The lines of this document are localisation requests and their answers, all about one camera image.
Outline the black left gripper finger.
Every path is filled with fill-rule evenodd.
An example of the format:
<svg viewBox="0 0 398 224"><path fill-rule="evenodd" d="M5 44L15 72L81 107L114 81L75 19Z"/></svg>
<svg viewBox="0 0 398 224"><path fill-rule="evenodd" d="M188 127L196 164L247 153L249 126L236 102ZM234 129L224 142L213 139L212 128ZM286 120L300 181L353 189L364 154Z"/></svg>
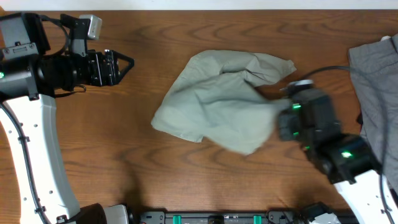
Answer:
<svg viewBox="0 0 398 224"><path fill-rule="evenodd" d="M135 61L134 61L133 58L131 58L131 57L127 56L127 55L124 55L124 54L122 54L120 52L117 52L115 50L113 51L113 55L114 55L114 60L115 61L117 61L117 62L119 62L119 61L126 62L127 63L127 67L134 67L135 66Z"/></svg>
<svg viewBox="0 0 398 224"><path fill-rule="evenodd" d="M125 75L134 67L133 63L129 63L126 67L124 67L122 70L118 71L116 83L120 83L122 79L125 77Z"/></svg>

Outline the khaki green shorts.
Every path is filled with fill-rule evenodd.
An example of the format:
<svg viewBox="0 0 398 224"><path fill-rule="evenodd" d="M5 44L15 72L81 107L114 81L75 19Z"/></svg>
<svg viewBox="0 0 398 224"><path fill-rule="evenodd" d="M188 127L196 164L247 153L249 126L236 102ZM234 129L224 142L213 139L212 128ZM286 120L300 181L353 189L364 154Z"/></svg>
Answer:
<svg viewBox="0 0 398 224"><path fill-rule="evenodd" d="M252 154L271 136L286 99L268 100L256 88L296 71L291 60L269 54L206 50L194 55L174 81L151 125L191 142L203 138Z"/></svg>

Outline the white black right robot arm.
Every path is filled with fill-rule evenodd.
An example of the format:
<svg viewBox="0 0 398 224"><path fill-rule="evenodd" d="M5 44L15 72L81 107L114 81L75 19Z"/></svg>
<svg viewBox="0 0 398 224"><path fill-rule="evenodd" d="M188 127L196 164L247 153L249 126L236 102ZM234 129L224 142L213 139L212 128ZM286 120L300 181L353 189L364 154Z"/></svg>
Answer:
<svg viewBox="0 0 398 224"><path fill-rule="evenodd" d="M344 198L359 223L397 223L397 205L365 140L341 130L331 98L311 85L287 87L279 137L300 143L307 159Z"/></svg>

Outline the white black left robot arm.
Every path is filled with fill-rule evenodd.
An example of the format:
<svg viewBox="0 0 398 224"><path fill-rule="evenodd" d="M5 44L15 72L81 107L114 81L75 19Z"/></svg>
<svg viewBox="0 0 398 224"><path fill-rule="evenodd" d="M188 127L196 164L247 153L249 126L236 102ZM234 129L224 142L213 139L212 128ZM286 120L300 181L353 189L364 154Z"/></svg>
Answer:
<svg viewBox="0 0 398 224"><path fill-rule="evenodd" d="M67 179L56 127L56 99L113 86L134 66L113 50L88 50L102 21L62 14L52 23L64 36L50 52L43 24L49 18L20 12L1 18L1 124L7 134L21 196L21 223L134 222L126 205L81 207Z"/></svg>

